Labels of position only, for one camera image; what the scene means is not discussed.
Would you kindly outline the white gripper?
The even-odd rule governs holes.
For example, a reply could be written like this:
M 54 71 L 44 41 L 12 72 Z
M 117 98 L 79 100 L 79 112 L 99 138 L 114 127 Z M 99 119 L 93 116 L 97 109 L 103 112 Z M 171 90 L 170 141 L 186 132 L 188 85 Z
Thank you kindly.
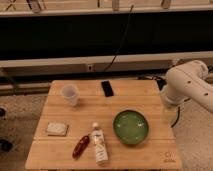
M 160 91 L 163 104 L 167 107 L 163 109 L 162 120 L 166 124 L 171 124 L 176 116 L 176 109 L 183 101 L 183 95 L 169 85 L 165 85 Z

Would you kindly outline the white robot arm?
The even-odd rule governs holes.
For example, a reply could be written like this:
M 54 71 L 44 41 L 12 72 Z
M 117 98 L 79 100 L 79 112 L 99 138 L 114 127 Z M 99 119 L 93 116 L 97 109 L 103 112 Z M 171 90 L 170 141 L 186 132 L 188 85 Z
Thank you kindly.
M 166 72 L 166 84 L 160 91 L 164 123 L 174 121 L 178 107 L 186 97 L 213 114 L 213 86 L 205 81 L 207 75 L 208 67 L 200 60 L 177 65 Z

